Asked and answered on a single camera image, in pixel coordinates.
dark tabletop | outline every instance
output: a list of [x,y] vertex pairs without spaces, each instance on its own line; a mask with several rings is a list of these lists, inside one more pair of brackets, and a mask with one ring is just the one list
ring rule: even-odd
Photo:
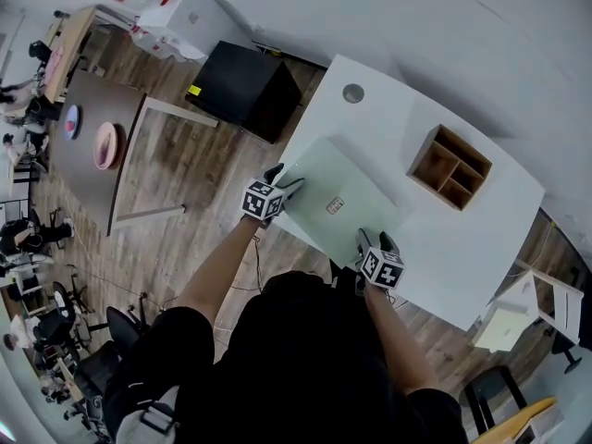
[[[127,152],[144,98],[144,92],[77,70],[68,86],[50,148],[60,175],[105,235],[111,230],[123,154]],[[69,141],[64,123],[72,105],[78,106],[81,120],[78,135]],[[119,162],[116,167],[102,171],[94,164],[93,146],[96,132],[105,122],[113,123],[119,132]]]

yellow sticker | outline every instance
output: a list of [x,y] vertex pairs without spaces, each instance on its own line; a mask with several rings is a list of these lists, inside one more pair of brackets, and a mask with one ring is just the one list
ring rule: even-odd
[[197,87],[195,85],[190,86],[190,88],[188,90],[189,93],[192,93],[195,96],[199,95],[201,91],[202,91],[202,88]]

wooden box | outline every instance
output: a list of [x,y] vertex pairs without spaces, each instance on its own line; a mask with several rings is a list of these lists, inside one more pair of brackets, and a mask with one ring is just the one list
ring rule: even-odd
[[487,158],[456,133],[439,125],[425,140],[409,177],[455,209],[463,210],[490,169]]

blue plate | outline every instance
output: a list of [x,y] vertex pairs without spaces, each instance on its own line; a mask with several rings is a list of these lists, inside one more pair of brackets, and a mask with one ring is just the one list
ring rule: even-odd
[[79,121],[80,110],[77,106],[73,105],[68,109],[68,113],[66,114],[66,122],[64,123],[64,133],[66,134],[67,140],[74,139],[78,134]]

white tabletop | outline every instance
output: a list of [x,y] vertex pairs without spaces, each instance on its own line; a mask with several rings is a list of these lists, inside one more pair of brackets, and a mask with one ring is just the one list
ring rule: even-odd
[[[362,102],[350,104],[343,98],[343,88],[350,83],[363,87]],[[453,209],[407,176],[428,132],[440,123],[492,162],[484,185],[463,211]],[[399,226],[389,232],[406,266],[397,294],[467,330],[520,251],[544,194],[540,184],[497,144],[450,110],[339,55],[280,161],[290,167],[320,137],[333,141],[401,215]],[[275,223],[316,247],[286,214]]]

